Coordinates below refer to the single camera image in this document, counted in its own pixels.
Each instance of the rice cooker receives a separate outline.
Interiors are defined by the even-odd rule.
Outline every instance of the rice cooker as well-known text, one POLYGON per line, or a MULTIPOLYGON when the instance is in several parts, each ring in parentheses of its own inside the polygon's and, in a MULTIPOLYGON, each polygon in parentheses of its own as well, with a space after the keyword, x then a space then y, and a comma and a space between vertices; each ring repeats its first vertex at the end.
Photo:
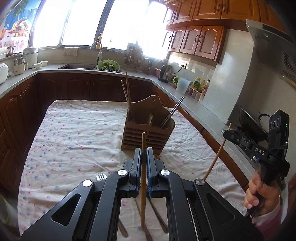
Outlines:
POLYGON ((8 75, 8 66, 5 63, 0 64, 0 84, 2 84, 8 75))

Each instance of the tablecloth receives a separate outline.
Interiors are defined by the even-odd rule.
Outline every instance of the tablecloth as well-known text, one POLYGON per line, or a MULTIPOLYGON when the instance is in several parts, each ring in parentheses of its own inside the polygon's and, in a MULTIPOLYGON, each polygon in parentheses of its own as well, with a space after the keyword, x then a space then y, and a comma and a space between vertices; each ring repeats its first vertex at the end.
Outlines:
MULTIPOLYGON (((96 181, 95 173, 122 168, 134 152, 121 151, 127 105, 123 102, 55 101, 47 110, 25 162, 18 196, 18 222, 22 234, 81 181, 96 181)), ((203 177, 215 157, 201 134, 178 111, 176 125, 160 154, 165 167, 181 178, 203 177)), ((245 193, 218 159, 207 182, 237 210, 245 213, 245 193)), ((167 222, 165 199, 153 199, 167 222)), ((146 226, 153 240, 168 240, 149 204, 146 226)), ((134 198, 122 199, 120 219, 129 233, 117 240, 146 240, 134 198)))

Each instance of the yellow bottle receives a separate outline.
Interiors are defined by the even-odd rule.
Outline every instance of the yellow bottle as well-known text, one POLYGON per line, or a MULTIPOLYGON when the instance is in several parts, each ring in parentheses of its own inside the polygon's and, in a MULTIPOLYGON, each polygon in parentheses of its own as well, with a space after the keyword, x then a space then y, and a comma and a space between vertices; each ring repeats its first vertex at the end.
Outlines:
MULTIPOLYGON (((102 35, 103 33, 100 33, 100 36, 98 37, 98 41, 102 42, 102 35)), ((96 44, 96 49, 101 49, 101 45, 99 43, 96 44)))

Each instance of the gray countertop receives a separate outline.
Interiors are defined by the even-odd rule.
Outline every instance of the gray countertop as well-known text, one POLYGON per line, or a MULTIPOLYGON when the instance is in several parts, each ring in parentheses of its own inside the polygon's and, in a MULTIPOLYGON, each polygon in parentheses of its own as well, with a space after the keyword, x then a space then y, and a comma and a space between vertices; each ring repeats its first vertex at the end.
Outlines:
MULTIPOLYGON (((9 79, 7 79, 4 83, 0 85, 0 98, 20 83, 38 73, 89 73, 122 76, 123 79, 125 78, 124 73, 117 72, 106 72, 88 69, 59 69, 63 65, 65 64, 49 64, 39 70, 30 69, 25 71, 21 75, 12 75, 9 79)), ((172 85, 159 81, 156 76, 146 75, 144 73, 137 73, 134 71, 128 71, 128 76, 132 77, 133 79, 152 82, 155 86, 161 89, 176 102, 182 97, 182 94, 176 91, 176 89, 172 85)), ((180 106, 184 110, 186 110, 198 123, 200 123, 205 128, 205 130, 208 131, 216 139, 217 142, 219 142, 219 144, 222 143, 223 133, 221 131, 228 128, 228 126, 226 126, 223 121, 221 121, 212 112, 202 106, 198 101, 194 100, 191 96, 186 95, 180 106)), ((231 142, 225 143, 224 150, 230 155, 230 157, 235 161, 235 163, 244 173, 244 175, 250 180, 255 169, 250 164, 248 159, 244 156, 244 154, 231 142)))

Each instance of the faucet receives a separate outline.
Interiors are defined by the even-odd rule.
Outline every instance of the faucet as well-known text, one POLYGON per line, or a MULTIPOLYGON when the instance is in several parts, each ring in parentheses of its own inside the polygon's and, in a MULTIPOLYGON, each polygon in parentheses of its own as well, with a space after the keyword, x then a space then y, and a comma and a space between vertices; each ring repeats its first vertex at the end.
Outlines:
POLYGON ((98 59, 97 59, 97 62, 96 62, 96 65, 98 65, 98 63, 101 62, 102 57, 103 57, 103 53, 102 53, 103 45, 102 45, 101 41, 95 41, 95 42, 93 42, 93 44, 91 45, 90 49, 93 48, 93 46, 94 46, 95 43, 100 43, 100 46, 101 46, 100 52, 99 52, 99 54, 98 54, 98 59))

